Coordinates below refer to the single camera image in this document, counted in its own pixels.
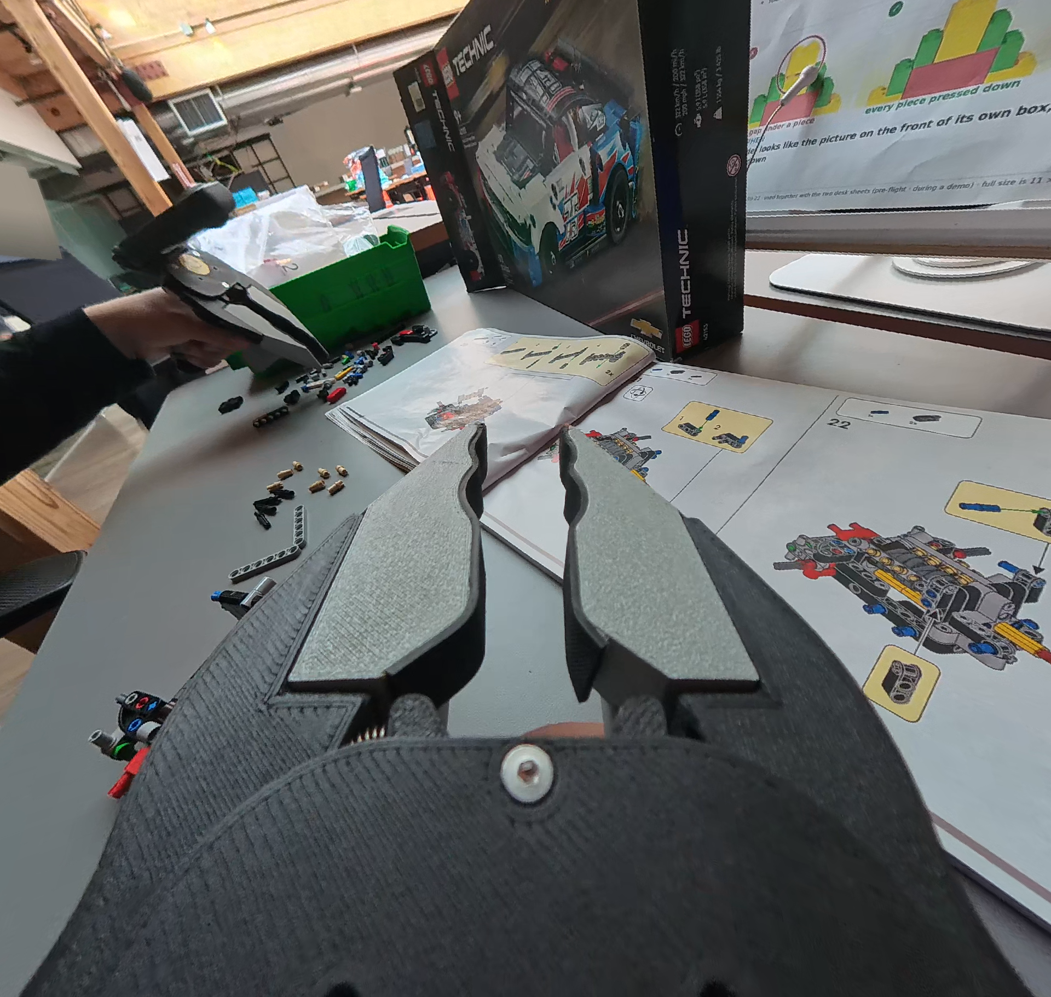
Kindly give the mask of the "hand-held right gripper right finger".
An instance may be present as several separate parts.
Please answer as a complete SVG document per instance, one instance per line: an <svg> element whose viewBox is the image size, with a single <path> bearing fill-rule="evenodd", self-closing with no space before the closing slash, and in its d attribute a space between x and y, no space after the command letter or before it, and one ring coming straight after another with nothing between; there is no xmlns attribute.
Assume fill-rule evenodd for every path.
<svg viewBox="0 0 1051 997"><path fill-rule="evenodd" d="M759 676L681 514L595 440L565 428L562 575L576 697L749 692Z"/></svg>

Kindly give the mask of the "scatter of small lego pins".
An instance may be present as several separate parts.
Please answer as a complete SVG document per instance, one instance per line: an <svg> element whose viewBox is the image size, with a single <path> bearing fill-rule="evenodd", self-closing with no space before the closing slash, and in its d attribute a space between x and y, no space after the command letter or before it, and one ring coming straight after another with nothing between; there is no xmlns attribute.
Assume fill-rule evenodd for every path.
<svg viewBox="0 0 1051 997"><path fill-rule="evenodd" d="M320 401L324 400L326 391L336 386L360 385L360 379L373 367L387 366L393 360L393 346L391 342L372 342L359 350L346 350L334 360L329 360L320 366L318 369L305 372L296 377L295 381L281 382L275 387L283 404L291 407L303 399L304 396L315 396Z"/></svg>

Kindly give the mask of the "cluster of tan lego pins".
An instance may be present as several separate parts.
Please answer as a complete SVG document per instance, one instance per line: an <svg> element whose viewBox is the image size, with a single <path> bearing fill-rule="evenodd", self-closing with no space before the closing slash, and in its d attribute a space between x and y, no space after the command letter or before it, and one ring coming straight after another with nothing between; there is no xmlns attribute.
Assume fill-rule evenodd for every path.
<svg viewBox="0 0 1051 997"><path fill-rule="evenodd" d="M305 471L305 465L298 461L293 461L289 468L279 471L279 478L267 487L267 492L273 497L290 500L293 496L293 491L287 483L294 475L304 473ZM315 481L309 484L308 491L311 494L325 491L329 495L335 495L344 490L345 480L348 475L349 471L345 465L335 465L334 475L328 469L320 468L317 470L317 477Z"/></svg>

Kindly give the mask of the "grey L-shaped lego beam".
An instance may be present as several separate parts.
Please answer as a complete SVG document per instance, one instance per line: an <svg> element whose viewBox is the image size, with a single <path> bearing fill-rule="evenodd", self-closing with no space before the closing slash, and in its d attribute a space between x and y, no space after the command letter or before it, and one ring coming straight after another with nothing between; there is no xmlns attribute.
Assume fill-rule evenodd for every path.
<svg viewBox="0 0 1051 997"><path fill-rule="evenodd" d="M280 566L289 564L302 555L307 545L307 515L304 505L296 505L293 513L293 533L290 544L280 547L257 560L236 567L228 575L229 581L238 584L247 581L253 576L262 575L265 572L277 569Z"/></svg>

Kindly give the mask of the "small black blue lego assembly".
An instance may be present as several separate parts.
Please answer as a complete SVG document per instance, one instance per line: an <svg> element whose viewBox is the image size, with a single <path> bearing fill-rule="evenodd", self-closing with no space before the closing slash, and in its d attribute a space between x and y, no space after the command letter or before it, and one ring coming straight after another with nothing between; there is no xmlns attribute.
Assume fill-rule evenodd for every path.
<svg viewBox="0 0 1051 997"><path fill-rule="evenodd" d="M213 591L210 596L211 601L217 602L221 608L227 612L230 612L235 620L241 620L243 617L252 610L259 602L261 602L265 596L267 596L274 587L276 583L272 578L263 578L255 586L247 591L236 591L233 589L223 589Z"/></svg>

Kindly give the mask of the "folded lego instruction booklet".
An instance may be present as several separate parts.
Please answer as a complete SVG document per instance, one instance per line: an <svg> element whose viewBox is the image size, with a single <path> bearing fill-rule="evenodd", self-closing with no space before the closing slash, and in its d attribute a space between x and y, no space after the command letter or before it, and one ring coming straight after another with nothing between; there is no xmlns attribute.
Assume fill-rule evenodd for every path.
<svg viewBox="0 0 1051 997"><path fill-rule="evenodd" d="M626 336L476 329L355 393L328 418L408 471L483 422L490 486L654 361L647 345Z"/></svg>

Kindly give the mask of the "multicolour lego assembly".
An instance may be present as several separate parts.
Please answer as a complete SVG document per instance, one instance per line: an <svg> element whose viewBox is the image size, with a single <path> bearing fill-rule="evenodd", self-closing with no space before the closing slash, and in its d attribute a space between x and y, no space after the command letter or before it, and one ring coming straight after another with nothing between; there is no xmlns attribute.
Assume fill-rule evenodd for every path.
<svg viewBox="0 0 1051 997"><path fill-rule="evenodd" d="M118 727L111 733L96 730L89 742L107 759L124 764L124 769L108 792L120 799L129 790L149 753L154 736L176 707L176 700L165 700L145 691L117 695Z"/></svg>

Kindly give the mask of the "large black lego set box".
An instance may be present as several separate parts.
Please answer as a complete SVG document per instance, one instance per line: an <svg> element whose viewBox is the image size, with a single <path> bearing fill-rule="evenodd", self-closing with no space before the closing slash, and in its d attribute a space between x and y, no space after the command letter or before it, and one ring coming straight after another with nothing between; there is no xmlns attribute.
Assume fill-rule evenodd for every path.
<svg viewBox="0 0 1051 997"><path fill-rule="evenodd" d="M664 360L743 330L750 0L470 0L437 47L506 284Z"/></svg>

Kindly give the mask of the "person's left hand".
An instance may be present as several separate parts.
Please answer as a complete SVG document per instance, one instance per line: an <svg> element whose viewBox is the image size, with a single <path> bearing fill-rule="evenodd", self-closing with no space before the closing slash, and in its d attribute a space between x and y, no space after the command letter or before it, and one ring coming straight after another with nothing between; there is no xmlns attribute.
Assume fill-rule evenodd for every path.
<svg viewBox="0 0 1051 997"><path fill-rule="evenodd" d="M123 355L150 364L172 357L209 370L250 344L241 334L203 321L163 288L89 306L84 313Z"/></svg>

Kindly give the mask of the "white paper sheet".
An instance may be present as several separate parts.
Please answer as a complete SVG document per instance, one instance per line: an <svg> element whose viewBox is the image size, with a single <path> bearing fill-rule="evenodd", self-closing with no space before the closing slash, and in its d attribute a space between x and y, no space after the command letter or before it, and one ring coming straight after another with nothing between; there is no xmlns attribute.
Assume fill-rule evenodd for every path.
<svg viewBox="0 0 1051 997"><path fill-rule="evenodd" d="M149 175L158 183L170 178L165 163L154 151L148 138L138 128L137 122L130 118L116 118L114 121L120 127Z"/></svg>

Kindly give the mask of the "large open instruction manual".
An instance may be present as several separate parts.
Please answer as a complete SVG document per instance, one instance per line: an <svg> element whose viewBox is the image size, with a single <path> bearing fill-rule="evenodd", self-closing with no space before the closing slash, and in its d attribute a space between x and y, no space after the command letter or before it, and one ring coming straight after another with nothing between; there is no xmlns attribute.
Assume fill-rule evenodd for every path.
<svg viewBox="0 0 1051 997"><path fill-rule="evenodd" d="M1049 925L1049 421L664 364L577 425L821 636L946 851ZM543 449L483 521L562 579Z"/></svg>

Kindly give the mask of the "white monitor stand base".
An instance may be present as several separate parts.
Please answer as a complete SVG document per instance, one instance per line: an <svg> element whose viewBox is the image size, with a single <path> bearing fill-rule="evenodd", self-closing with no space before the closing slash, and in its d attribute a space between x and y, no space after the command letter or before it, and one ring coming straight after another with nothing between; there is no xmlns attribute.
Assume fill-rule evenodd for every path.
<svg viewBox="0 0 1051 997"><path fill-rule="evenodd" d="M918 281L989 281L1049 268L1048 259L973 256L893 256L891 266Z"/></svg>

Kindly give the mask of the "computer monitor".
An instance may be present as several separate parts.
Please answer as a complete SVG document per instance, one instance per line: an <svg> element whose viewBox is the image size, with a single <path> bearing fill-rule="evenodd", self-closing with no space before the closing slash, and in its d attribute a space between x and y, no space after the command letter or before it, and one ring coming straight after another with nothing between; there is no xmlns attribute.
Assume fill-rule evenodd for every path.
<svg viewBox="0 0 1051 997"><path fill-rule="evenodd" d="M748 249L1049 258L1050 0L753 0L753 43Z"/></svg>

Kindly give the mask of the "wall air conditioner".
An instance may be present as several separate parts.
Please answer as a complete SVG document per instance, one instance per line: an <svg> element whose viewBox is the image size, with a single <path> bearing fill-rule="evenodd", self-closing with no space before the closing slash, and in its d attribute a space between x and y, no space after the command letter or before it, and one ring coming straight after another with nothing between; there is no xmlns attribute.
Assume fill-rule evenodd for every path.
<svg viewBox="0 0 1051 997"><path fill-rule="evenodd" d="M172 97L167 101L178 123L190 137L213 134L228 126L220 99L211 88Z"/></svg>

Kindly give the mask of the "wooden support post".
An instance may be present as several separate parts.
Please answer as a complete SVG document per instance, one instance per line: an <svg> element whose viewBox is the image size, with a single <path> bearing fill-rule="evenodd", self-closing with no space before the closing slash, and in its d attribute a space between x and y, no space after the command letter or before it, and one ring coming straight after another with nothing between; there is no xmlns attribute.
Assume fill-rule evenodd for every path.
<svg viewBox="0 0 1051 997"><path fill-rule="evenodd" d="M42 59L63 91L70 97L74 106L83 115L95 136L112 158L122 175L125 176L152 216L160 216L171 206L164 189L149 173L135 147L128 142L123 130L94 88L88 75L73 57L59 32L51 24L37 0L2 0L13 15L20 32L26 35L33 48Z"/></svg>

